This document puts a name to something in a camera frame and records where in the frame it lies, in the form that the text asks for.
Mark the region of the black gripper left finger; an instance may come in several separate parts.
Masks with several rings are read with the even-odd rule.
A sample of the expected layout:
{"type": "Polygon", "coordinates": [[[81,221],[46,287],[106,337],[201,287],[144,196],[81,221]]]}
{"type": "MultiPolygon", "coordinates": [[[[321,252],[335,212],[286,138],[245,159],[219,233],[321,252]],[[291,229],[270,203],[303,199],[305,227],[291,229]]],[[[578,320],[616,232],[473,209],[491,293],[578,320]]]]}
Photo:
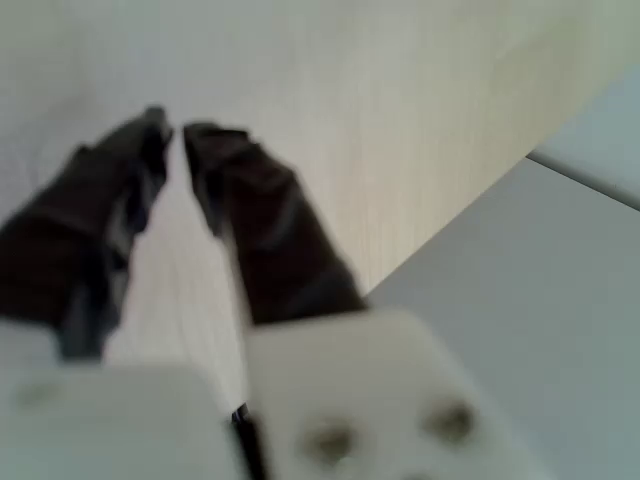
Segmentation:
{"type": "Polygon", "coordinates": [[[117,329],[136,238],[167,180],[173,135],[152,105],[61,171],[1,227],[1,321],[53,341],[60,359],[99,359],[117,329]]]}

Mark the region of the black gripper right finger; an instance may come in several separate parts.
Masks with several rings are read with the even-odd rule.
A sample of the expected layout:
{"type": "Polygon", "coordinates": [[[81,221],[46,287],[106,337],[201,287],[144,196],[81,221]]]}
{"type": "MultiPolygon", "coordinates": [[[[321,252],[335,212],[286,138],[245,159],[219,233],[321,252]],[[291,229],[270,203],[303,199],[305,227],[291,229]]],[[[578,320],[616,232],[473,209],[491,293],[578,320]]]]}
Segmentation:
{"type": "Polygon", "coordinates": [[[183,128],[196,199],[225,245],[254,326],[366,310],[296,173],[246,131],[183,128]]]}

